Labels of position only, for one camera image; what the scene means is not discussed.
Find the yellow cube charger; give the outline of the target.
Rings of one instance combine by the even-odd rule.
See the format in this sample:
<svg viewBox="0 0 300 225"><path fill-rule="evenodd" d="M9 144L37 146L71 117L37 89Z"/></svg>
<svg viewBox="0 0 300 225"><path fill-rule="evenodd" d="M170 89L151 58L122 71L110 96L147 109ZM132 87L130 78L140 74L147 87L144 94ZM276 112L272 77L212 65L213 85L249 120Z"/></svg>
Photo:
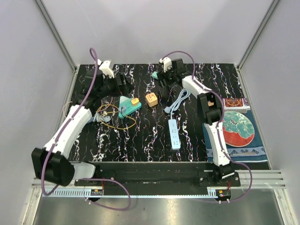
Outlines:
<svg viewBox="0 0 300 225"><path fill-rule="evenodd" d="M131 105L132 106L138 106L139 104L139 99L138 98L132 98L131 99Z"/></svg>

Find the green cube charger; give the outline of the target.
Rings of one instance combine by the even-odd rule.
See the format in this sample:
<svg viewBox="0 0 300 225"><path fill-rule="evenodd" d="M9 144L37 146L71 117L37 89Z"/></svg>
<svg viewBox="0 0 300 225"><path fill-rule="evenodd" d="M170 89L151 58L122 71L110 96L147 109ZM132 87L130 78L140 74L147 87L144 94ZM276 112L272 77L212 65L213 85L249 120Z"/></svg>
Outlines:
<svg viewBox="0 0 300 225"><path fill-rule="evenodd" d="M151 74L151 77L158 80L158 73L155 71Z"/></svg>

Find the teal triangular power strip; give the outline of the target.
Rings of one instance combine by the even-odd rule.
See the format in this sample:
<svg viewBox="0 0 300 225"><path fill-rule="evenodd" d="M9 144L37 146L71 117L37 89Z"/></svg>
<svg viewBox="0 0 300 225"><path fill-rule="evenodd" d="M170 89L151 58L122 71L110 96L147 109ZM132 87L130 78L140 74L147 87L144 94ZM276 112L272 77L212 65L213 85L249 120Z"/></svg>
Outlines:
<svg viewBox="0 0 300 225"><path fill-rule="evenodd" d="M120 119L123 119L126 116L129 116L130 114L134 113L135 111L139 110L142 107L142 104L141 104L140 101L139 101L138 106L132 106L131 105L131 99L132 98L129 98L129 97L126 97L126 96L121 96L120 97L119 108L122 107L122 106L126 107L125 114L123 114L123 115L120 114L120 113L118 114L118 117Z"/></svg>

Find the blue cube charger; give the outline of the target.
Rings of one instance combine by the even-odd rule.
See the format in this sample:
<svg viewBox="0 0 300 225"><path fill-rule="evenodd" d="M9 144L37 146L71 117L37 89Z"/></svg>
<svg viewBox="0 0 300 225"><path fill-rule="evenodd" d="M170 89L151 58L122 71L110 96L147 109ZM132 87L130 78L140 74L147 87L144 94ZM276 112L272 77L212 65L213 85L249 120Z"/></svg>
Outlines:
<svg viewBox="0 0 300 225"><path fill-rule="evenodd" d="M122 106L122 107L119 108L119 113L120 114L123 115L123 114L125 114L125 112L126 112L126 107L125 106Z"/></svg>

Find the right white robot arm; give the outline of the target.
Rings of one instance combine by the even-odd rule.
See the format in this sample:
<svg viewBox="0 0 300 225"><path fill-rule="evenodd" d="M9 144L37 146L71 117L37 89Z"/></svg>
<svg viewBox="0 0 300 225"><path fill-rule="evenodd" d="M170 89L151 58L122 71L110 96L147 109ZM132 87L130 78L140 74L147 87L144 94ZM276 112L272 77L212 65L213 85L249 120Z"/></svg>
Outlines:
<svg viewBox="0 0 300 225"><path fill-rule="evenodd" d="M159 60L163 69L157 73L159 85L168 87L174 83L189 91L197 100L197 113L209 135L213 151L214 183L223 186L234 175L231 158L228 154L223 134L224 104L212 89L200 83L188 72L182 59L164 57Z"/></svg>

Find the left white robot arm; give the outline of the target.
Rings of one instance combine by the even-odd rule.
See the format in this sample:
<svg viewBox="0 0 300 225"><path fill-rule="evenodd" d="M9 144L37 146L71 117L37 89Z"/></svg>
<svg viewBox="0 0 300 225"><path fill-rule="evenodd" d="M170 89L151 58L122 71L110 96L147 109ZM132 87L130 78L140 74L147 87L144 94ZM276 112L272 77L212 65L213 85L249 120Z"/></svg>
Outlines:
<svg viewBox="0 0 300 225"><path fill-rule="evenodd" d="M31 153L35 176L42 185L48 181L65 187L73 180L85 179L95 186L101 181L101 174L92 163L71 163L70 151L85 125L111 121L108 112L100 112L98 104L102 99L126 96L134 87L124 73L114 74L110 69L98 68L95 74L87 74L86 80L90 87L83 89L55 135L44 147L35 148Z"/></svg>

